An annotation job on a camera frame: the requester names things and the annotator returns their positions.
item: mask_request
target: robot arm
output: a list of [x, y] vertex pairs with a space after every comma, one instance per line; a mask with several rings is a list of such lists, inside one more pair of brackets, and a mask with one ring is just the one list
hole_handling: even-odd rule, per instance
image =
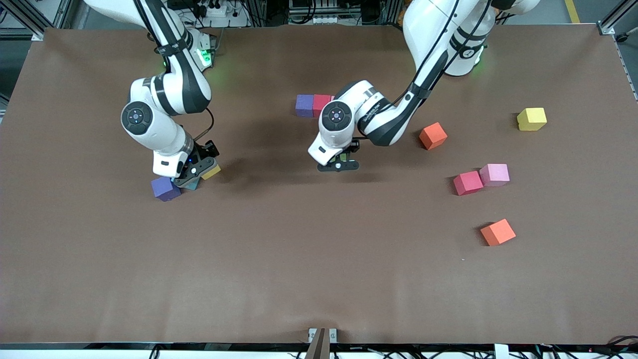
[[[539, 0], [501, 0], [502, 7], [528, 11]], [[445, 72], [464, 75], [478, 63], [494, 25], [490, 0], [414, 0], [403, 20], [403, 34], [417, 68], [407, 90], [390, 103], [363, 80], [347, 85], [320, 114], [319, 134], [308, 153], [326, 166], [349, 148], [355, 127], [374, 145], [390, 146], [403, 135], [414, 112]]]
[[[202, 74], [211, 66], [210, 35], [185, 28], [162, 0], [85, 2], [108, 17], [144, 26], [158, 45], [156, 52], [165, 59], [165, 73], [133, 82], [121, 115], [126, 132], [153, 150], [153, 172], [176, 178], [176, 184], [184, 186], [215, 167], [218, 153], [214, 145], [201, 147], [171, 118], [203, 112], [211, 101], [211, 88]], [[205, 162], [210, 165], [189, 165], [206, 157], [213, 157]]]

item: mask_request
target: table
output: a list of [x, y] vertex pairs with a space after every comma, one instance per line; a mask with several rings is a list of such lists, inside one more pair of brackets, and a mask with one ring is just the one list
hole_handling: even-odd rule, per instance
[[[131, 82], [162, 61], [143, 31], [51, 30], [0, 127], [1, 342], [604, 343], [638, 331], [638, 107], [594, 25], [496, 26], [404, 137], [356, 172], [306, 153], [298, 93], [367, 79], [388, 98], [414, 64], [392, 27], [226, 31], [214, 69], [222, 172], [172, 202], [122, 130]], [[520, 132], [516, 114], [549, 123]], [[206, 114], [176, 120], [191, 133]], [[418, 131], [439, 121], [432, 151]], [[507, 163], [458, 197], [452, 178]], [[517, 237], [487, 247], [507, 218]]]

